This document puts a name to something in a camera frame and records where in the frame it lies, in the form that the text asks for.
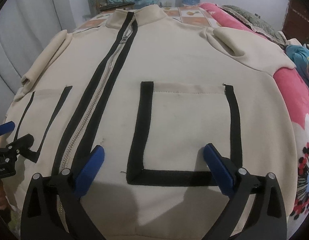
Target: patch pocket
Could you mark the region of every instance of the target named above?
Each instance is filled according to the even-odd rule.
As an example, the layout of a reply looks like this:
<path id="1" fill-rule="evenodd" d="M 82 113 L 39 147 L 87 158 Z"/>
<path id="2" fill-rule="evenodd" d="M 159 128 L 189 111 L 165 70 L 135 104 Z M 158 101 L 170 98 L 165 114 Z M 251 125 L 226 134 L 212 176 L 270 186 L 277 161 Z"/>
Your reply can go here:
<path id="1" fill-rule="evenodd" d="M 242 167 L 240 114 L 232 86 L 141 83 L 128 184 L 216 186 L 203 159 L 207 143 Z"/>
<path id="2" fill-rule="evenodd" d="M 62 89 L 43 89 L 31 93 L 31 97 L 23 111 L 18 123 L 14 141 L 31 134 L 34 143 L 30 150 L 37 152 L 38 160 L 40 152 L 49 131 L 49 128 L 63 106 L 72 86 Z"/>

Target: pink blanket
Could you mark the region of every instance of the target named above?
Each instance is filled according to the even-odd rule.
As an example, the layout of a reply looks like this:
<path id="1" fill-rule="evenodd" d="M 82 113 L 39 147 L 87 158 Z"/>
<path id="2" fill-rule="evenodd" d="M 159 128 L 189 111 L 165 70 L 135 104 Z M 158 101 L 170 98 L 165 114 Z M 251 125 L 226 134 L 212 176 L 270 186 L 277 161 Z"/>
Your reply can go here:
<path id="1" fill-rule="evenodd" d="M 211 14 L 223 27 L 255 33 L 215 4 L 203 3 L 200 7 Z M 298 186 L 294 209 L 288 220 L 287 237 L 289 239 L 309 212 L 309 88 L 295 69 L 281 68 L 276 71 L 273 78 L 285 100 L 295 133 L 298 153 L 296 163 Z"/>

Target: white curtain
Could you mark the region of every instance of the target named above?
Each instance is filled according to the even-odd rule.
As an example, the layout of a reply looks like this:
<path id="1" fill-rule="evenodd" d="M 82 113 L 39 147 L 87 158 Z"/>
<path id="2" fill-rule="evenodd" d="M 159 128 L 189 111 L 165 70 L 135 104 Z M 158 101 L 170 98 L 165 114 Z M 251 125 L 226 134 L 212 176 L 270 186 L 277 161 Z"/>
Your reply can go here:
<path id="1" fill-rule="evenodd" d="M 53 0 L 8 0 L 0 11 L 0 123 L 20 79 L 61 31 Z"/>

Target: chair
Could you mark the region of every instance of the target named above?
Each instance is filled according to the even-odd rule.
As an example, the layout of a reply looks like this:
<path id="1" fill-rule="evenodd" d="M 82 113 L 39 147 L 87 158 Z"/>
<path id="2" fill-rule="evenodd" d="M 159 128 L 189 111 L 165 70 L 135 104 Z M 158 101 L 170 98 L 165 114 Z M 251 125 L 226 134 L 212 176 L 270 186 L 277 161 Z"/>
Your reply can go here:
<path id="1" fill-rule="evenodd" d="M 134 2 L 126 2 L 125 0 L 122 0 L 122 2 L 116 2 L 116 3 L 108 3 L 108 0 L 106 0 L 105 5 L 101 5 L 98 0 L 96 0 L 96 10 L 97 13 L 101 13 L 103 11 L 113 10 L 115 8 L 127 8 L 132 7 L 133 8 Z"/>

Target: jacket collar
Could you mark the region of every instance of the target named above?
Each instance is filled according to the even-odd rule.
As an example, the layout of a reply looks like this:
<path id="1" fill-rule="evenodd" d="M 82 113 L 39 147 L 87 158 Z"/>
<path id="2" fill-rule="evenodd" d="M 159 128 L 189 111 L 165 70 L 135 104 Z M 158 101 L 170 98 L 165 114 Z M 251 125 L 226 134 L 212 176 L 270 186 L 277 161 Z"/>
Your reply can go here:
<path id="1" fill-rule="evenodd" d="M 167 15 L 165 12 L 156 4 L 149 5 L 139 10 L 133 11 L 135 14 L 138 26 L 146 25 L 148 23 L 159 21 Z M 107 20 L 106 26 L 108 28 L 120 29 L 124 20 L 126 19 L 128 11 L 117 9 Z"/>

